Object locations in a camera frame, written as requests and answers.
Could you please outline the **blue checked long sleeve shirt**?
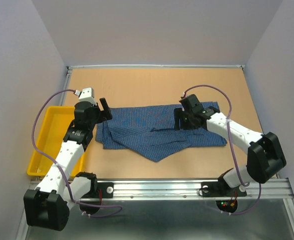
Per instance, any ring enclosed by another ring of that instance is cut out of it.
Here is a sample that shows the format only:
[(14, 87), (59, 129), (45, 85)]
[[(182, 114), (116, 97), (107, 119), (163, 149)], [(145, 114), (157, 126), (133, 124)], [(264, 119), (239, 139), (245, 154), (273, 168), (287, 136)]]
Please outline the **blue checked long sleeve shirt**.
[(153, 161), (186, 148), (223, 147), (225, 138), (202, 128), (175, 130), (179, 104), (112, 108), (113, 118), (97, 125), (95, 140), (107, 150), (129, 149)]

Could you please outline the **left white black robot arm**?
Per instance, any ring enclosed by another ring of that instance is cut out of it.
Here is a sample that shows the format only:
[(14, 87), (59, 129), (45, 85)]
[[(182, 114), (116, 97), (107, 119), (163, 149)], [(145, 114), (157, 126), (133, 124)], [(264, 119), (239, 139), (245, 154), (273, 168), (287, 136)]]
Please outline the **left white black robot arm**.
[(80, 101), (75, 105), (74, 119), (68, 126), (61, 148), (43, 180), (24, 195), (27, 224), (56, 231), (65, 228), (71, 208), (84, 195), (98, 195), (97, 177), (80, 172), (69, 182), (72, 170), (93, 138), (96, 124), (111, 120), (111, 110), (105, 98), (100, 104)]

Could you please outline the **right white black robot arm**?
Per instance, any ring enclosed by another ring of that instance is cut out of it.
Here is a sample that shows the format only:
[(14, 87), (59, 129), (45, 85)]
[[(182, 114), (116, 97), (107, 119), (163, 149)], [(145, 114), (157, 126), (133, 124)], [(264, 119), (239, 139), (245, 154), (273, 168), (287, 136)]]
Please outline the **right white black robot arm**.
[(214, 194), (228, 195), (240, 185), (266, 183), (286, 166), (286, 160), (277, 135), (250, 130), (225, 116), (219, 109), (204, 107), (194, 94), (182, 97), (180, 108), (174, 110), (176, 130), (202, 128), (229, 141), (247, 156), (245, 165), (235, 165), (224, 172), (207, 189)]

